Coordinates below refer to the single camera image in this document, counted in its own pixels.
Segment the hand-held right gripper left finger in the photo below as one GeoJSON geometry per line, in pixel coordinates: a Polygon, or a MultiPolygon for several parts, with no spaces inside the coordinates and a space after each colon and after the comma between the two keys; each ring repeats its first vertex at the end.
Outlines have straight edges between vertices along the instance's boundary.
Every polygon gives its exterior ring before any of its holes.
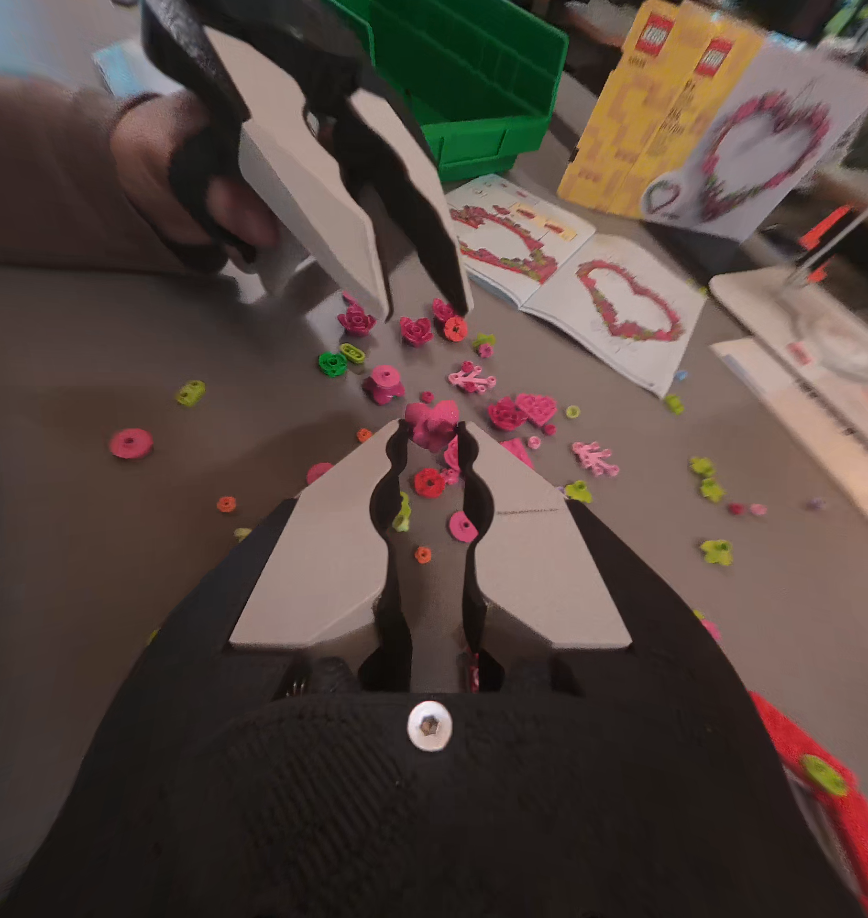
{"type": "Polygon", "coordinates": [[[230,634],[233,649],[339,657],[364,689],[409,689],[413,640],[390,539],[409,440],[408,423],[394,420],[302,490],[230,634]]]}

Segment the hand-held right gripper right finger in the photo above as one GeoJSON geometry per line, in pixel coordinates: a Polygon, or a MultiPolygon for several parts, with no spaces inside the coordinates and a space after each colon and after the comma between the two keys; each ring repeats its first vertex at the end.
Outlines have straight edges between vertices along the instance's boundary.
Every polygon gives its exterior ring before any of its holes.
{"type": "Polygon", "coordinates": [[[476,531],[461,594],[468,689],[497,691],[513,666],[633,641],[571,502],[483,428],[457,428],[463,507],[476,531]]]}

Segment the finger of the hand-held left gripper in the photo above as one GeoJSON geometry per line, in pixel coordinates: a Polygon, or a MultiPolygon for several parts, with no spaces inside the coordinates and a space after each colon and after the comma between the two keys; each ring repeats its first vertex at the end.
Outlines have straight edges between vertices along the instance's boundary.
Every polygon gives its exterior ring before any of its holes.
{"type": "Polygon", "coordinates": [[[377,196],[442,299],[467,315],[473,306],[469,279],[425,138],[387,99],[359,88],[336,121],[336,160],[351,196],[359,201],[367,190],[377,196]]]}
{"type": "Polygon", "coordinates": [[[371,218],[308,126],[301,86],[243,40],[214,28],[206,36],[250,113],[238,147],[243,178],[340,287],[390,317],[393,305],[371,218]]]}

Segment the red heart brick frame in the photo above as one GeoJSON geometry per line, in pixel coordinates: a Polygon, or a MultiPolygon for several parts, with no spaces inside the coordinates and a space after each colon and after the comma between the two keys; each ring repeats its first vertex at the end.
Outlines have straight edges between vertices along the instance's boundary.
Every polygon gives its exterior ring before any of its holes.
{"type": "Polygon", "coordinates": [[[827,815],[868,915],[868,800],[857,777],[762,695],[749,696],[783,766],[814,793],[827,815]]]}

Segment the person's left forearm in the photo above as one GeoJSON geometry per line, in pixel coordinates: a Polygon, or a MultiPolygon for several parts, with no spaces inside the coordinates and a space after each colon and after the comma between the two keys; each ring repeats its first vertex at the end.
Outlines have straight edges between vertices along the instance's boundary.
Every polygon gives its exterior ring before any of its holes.
{"type": "Polygon", "coordinates": [[[121,187],[110,150],[126,102],[44,78],[0,75],[0,264],[184,273],[121,187]]]}

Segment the yellow toy set box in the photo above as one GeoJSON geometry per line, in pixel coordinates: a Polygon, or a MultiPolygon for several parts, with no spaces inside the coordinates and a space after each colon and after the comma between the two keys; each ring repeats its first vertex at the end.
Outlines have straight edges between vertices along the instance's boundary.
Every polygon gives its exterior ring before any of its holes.
{"type": "Polygon", "coordinates": [[[644,2],[557,196],[745,241],[868,112],[868,75],[694,2],[644,2]]]}

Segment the person's left hand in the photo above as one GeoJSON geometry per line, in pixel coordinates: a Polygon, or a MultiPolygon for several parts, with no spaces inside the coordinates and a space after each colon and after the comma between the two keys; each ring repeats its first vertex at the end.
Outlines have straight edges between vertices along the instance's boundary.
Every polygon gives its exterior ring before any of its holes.
{"type": "MultiPolygon", "coordinates": [[[[134,106],[110,135],[121,189],[162,237],[182,246],[209,245],[213,239],[173,194],[168,167],[175,152],[208,123],[205,106],[184,90],[134,106]]],[[[206,201],[215,222],[243,242],[257,249],[277,245],[278,220],[245,182],[211,178],[206,201]]]]}

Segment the green plastic bin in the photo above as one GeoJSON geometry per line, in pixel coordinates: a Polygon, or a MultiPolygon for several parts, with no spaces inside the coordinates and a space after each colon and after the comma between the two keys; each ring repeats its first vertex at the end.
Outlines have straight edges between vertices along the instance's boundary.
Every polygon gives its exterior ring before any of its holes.
{"type": "Polygon", "coordinates": [[[551,120],[569,39],[507,1],[333,1],[420,125],[444,182],[505,172],[551,120]]]}

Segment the light pink branch brick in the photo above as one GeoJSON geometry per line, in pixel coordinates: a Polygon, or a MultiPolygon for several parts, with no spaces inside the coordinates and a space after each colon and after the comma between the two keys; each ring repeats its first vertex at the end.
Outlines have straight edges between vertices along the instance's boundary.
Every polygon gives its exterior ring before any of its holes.
{"type": "Polygon", "coordinates": [[[490,392],[497,384],[493,375],[484,375],[483,368],[473,361],[463,361],[459,369],[448,374],[447,381],[469,394],[490,392]]]}
{"type": "Polygon", "coordinates": [[[599,442],[574,442],[571,451],[580,467],[593,477],[616,477],[620,472],[619,466],[611,461],[612,451],[599,442]]]}

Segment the scattered small loose bricks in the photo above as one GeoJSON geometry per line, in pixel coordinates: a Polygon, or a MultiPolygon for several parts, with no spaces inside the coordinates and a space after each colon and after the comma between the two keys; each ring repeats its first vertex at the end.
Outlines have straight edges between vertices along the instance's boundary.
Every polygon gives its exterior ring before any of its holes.
{"type": "MultiPolygon", "coordinates": [[[[455,401],[460,411],[460,421],[473,422],[489,433],[493,439],[502,441],[522,438],[533,457],[542,450],[549,458],[536,459],[536,471],[546,476],[552,485],[564,485],[558,490],[570,500],[571,507],[590,510],[593,500],[593,487],[589,481],[612,480],[614,477],[593,477],[582,469],[571,451],[574,442],[599,442],[612,451],[612,462],[621,465],[626,463],[626,482],[616,485],[614,499],[609,503],[606,497],[600,511],[613,514],[614,522],[622,513],[630,522],[626,525],[627,533],[634,535],[641,530],[638,541],[654,542],[657,548],[661,545],[677,544],[680,551],[685,548],[705,569],[713,571],[731,570],[736,565],[739,545],[738,534],[756,535],[756,545],[762,552],[767,547],[761,540],[763,527],[777,526],[779,521],[779,501],[767,500],[772,516],[768,517],[768,508],[761,503],[746,500],[749,488],[739,493],[736,488],[722,487],[724,482],[717,475],[716,463],[710,456],[709,447],[714,441],[714,433],[704,437],[693,433],[689,435],[686,427],[682,434],[677,434],[676,421],[662,419],[663,408],[651,409],[650,396],[628,395],[626,383],[612,379],[611,371],[598,369],[599,364],[587,361],[592,369],[583,371],[582,361],[576,366],[571,362],[573,352],[550,353],[548,363],[536,361],[538,380],[524,380],[526,385],[519,385],[509,371],[500,373],[505,383],[510,385],[507,392],[490,391],[484,394],[469,394],[447,381],[447,376],[459,369],[459,355],[451,357],[443,366],[438,365],[438,373],[443,370],[443,384],[420,385],[420,377],[413,368],[395,366],[401,373],[405,385],[405,396],[396,398],[390,407],[400,410],[415,402],[437,403],[440,400],[455,401]],[[487,407],[505,396],[516,400],[520,393],[553,397],[558,404],[558,412],[552,422],[544,429],[538,429],[527,421],[514,431],[494,429],[488,420],[487,407]],[[712,508],[722,506],[726,510],[712,510],[717,525],[699,526],[688,522],[683,526],[686,503],[689,493],[689,479],[692,479],[692,492],[698,491],[705,506],[712,508]]],[[[442,472],[447,480],[443,495],[438,499],[412,498],[416,505],[427,503],[428,510],[416,514],[421,524],[413,530],[415,551],[412,566],[413,573],[403,581],[403,599],[405,600],[405,617],[412,628],[413,637],[417,638],[420,650],[433,653],[435,647],[452,650],[466,648],[461,624],[461,590],[466,554],[469,545],[457,542],[448,532],[448,520],[455,511],[461,511],[461,475],[452,479],[442,454],[432,454],[419,446],[408,446],[408,467],[402,473],[404,491],[414,491],[414,476],[424,468],[433,467],[442,472]]],[[[705,517],[706,523],[712,523],[705,517]]]]}

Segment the magenta rose with disc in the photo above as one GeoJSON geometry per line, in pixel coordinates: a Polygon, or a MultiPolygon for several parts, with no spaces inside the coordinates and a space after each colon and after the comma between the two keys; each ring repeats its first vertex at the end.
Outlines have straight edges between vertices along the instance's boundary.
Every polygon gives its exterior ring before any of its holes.
{"type": "Polygon", "coordinates": [[[361,387],[371,401],[380,407],[405,396],[401,373],[390,364],[378,364],[373,367],[363,378],[361,387]]]}

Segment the open instruction booklet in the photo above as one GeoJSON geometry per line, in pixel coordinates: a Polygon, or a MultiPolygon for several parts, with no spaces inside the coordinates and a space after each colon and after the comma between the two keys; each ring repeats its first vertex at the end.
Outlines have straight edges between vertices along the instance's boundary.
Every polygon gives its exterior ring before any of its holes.
{"type": "Polygon", "coordinates": [[[669,396],[706,301],[696,285],[508,178],[472,179],[446,201],[472,281],[669,396]]]}

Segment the clear bag with printed sheet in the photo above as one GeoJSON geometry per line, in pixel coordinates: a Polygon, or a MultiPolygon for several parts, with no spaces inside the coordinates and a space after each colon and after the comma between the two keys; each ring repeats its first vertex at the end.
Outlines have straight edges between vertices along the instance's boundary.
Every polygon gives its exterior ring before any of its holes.
{"type": "Polygon", "coordinates": [[[868,444],[853,424],[754,338],[725,340],[711,350],[841,489],[868,522],[868,444]]]}

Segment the beige panel on white stand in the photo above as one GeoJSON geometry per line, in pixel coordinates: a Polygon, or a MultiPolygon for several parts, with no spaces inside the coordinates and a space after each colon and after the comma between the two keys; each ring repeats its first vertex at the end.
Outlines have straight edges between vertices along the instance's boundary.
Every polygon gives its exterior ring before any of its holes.
{"type": "Polygon", "coordinates": [[[846,391],[850,398],[859,386],[868,402],[868,322],[855,303],[860,289],[836,280],[839,292],[834,293],[818,278],[866,222],[868,206],[843,208],[824,229],[815,229],[809,245],[801,243],[800,256],[791,263],[715,276],[711,290],[773,351],[827,373],[830,389],[846,391]]]}

